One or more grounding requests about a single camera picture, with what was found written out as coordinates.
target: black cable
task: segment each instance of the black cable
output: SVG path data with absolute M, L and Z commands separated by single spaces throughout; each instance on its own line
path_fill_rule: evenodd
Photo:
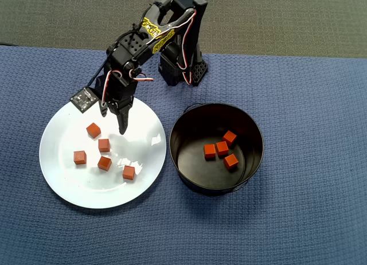
M 19 46 L 19 45 L 12 44 L 12 43 L 7 43 L 7 42 L 0 42 L 0 45 L 4 45 L 4 46 Z
M 142 27 L 143 21 L 144 21 L 144 17 L 147 14 L 147 12 L 149 11 L 149 9 L 151 8 L 151 5 L 144 11 L 142 18 L 140 19 L 140 23 L 139 23 L 139 28 L 137 28 L 137 30 L 140 30 L 140 28 Z
M 127 36 L 128 34 L 132 34 L 132 33 L 136 33 L 138 32 L 143 24 L 143 20 L 145 15 L 147 14 L 147 12 L 149 11 L 149 9 L 151 8 L 151 5 L 144 11 L 142 18 L 140 19 L 140 23 L 137 29 L 133 29 L 133 30 L 129 30 L 126 33 L 123 33 L 121 36 L 119 36 L 115 42 L 114 42 L 114 47 L 112 48 L 112 51 L 108 54 L 108 56 L 106 57 L 106 59 L 104 60 L 104 62 L 102 63 L 102 65 L 99 67 L 99 69 L 97 70 L 97 72 L 93 75 L 93 77 L 90 79 L 89 83 L 87 84 L 87 87 L 91 86 L 93 81 L 96 79 L 96 77 L 98 76 L 98 74 L 102 71 L 104 65 L 106 64 L 107 60 L 109 59 L 110 55 L 113 53 L 114 49 L 116 48 L 117 44 L 119 43 L 119 41 L 121 40 L 121 38 Z

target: yellow sticker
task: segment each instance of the yellow sticker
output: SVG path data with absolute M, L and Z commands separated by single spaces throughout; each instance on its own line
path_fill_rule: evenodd
M 154 25 L 150 22 L 150 20 L 146 17 L 143 19 L 142 26 L 147 30 L 147 32 L 152 36 L 156 37 L 161 33 L 161 30 L 158 28 L 157 25 Z
M 157 44 L 154 45 L 153 47 L 153 54 L 157 53 L 161 47 L 163 47 L 163 45 L 170 39 L 172 38 L 172 36 L 174 35 L 174 29 L 172 29 L 168 35 L 166 35 L 164 38 L 162 38 L 160 41 L 158 41 Z

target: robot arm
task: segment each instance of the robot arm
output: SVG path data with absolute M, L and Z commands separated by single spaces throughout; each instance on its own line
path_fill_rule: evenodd
M 128 112 L 134 101 L 136 86 L 141 80 L 152 80 L 141 75 L 143 65 L 153 54 L 161 52 L 159 71 L 168 85 L 185 81 L 198 85 L 207 71 L 198 45 L 198 34 L 206 0 L 158 0 L 143 14 L 139 25 L 122 34 L 108 49 L 107 58 L 86 88 L 71 99 L 81 112 L 99 100 L 103 116 L 107 108 L 117 116 L 119 131 L 124 134 Z M 163 17 L 172 10 L 166 25 Z M 89 86 L 99 74 L 94 88 Z M 86 102 L 80 98 L 86 95 Z

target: pot handle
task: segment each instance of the pot handle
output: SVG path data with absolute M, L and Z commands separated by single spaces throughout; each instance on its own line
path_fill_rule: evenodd
M 235 191 L 243 188 L 244 186 L 247 185 L 247 183 L 248 183 L 248 180 L 245 183 L 243 183 L 242 185 L 240 185 L 240 186 L 236 187 L 235 189 L 231 190 L 229 193 L 235 192 Z
M 193 103 L 186 107 L 186 109 L 183 111 L 184 113 L 192 109 L 194 106 L 202 106 L 203 103 Z

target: white plate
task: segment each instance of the white plate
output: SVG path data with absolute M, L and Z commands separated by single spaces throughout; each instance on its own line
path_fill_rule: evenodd
M 101 134 L 93 139 L 86 131 L 96 123 Z M 109 171 L 97 167 L 98 139 L 110 139 Z M 87 153 L 87 164 L 75 165 L 74 151 Z M 158 177 L 166 157 L 166 135 L 157 115 L 138 99 L 130 109 L 128 128 L 119 133 L 117 118 L 104 118 L 98 103 L 81 113 L 71 102 L 50 120 L 40 144 L 40 164 L 49 186 L 63 199 L 85 208 L 110 208 L 141 195 Z M 134 180 L 125 180 L 125 165 L 135 167 Z

